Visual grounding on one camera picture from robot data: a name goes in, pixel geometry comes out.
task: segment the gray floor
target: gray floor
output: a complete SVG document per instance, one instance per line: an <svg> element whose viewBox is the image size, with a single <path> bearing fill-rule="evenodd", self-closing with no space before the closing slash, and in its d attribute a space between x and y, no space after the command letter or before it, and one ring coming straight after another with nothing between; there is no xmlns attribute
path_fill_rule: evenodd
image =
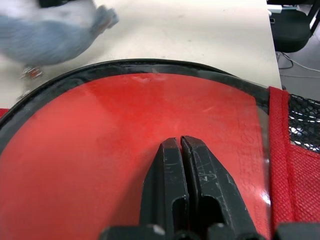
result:
<svg viewBox="0 0 320 240"><path fill-rule="evenodd" d="M302 50L287 55L308 68L320 70L320 25ZM278 65L279 68L284 68L291 64L281 56ZM320 72L307 70L294 64L291 69L280 70L280 77L282 85L289 93L320 101Z"/></svg>

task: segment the parrot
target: parrot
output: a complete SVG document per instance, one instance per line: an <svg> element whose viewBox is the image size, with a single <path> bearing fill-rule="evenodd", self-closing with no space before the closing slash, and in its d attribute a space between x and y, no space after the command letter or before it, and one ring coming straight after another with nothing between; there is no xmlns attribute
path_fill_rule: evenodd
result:
<svg viewBox="0 0 320 240"><path fill-rule="evenodd" d="M39 0L1 0L0 54L23 64L23 76L41 76L41 67L78 57L119 22L113 8L97 8L93 0L63 2L41 7Z"/></svg>

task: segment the parrot foot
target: parrot foot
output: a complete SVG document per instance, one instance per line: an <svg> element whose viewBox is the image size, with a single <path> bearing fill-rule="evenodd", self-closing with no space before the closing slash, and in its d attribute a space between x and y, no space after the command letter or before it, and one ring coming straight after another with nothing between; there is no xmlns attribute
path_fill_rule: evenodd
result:
<svg viewBox="0 0 320 240"><path fill-rule="evenodd" d="M43 75L43 71L37 67L32 65L25 65L22 73L21 79L27 78L27 79L37 79Z"/></svg>
<svg viewBox="0 0 320 240"><path fill-rule="evenodd" d="M25 96L27 96L30 92L31 92L31 90L24 91L24 93L21 96L16 98L16 101L19 102L21 99L23 99Z"/></svg>

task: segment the black mesh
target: black mesh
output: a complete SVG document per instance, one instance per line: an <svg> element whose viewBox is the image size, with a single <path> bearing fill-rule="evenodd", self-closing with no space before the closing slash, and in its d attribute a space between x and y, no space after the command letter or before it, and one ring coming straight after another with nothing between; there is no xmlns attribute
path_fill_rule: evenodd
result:
<svg viewBox="0 0 320 240"><path fill-rule="evenodd" d="M289 134L293 144L320 153L320 101L290 95Z"/></svg>

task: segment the black rim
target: black rim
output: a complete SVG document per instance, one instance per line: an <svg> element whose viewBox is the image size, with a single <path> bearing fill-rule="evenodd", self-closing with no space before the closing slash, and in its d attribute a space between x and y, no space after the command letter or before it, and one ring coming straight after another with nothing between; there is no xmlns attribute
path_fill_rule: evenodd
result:
<svg viewBox="0 0 320 240"><path fill-rule="evenodd" d="M38 87L0 118L0 154L19 128L44 105L66 91L105 77L161 73L198 77L235 87L256 100L258 107L268 113L269 93L266 88L237 78L207 65L163 59L126 59L97 63L60 75Z"/></svg>

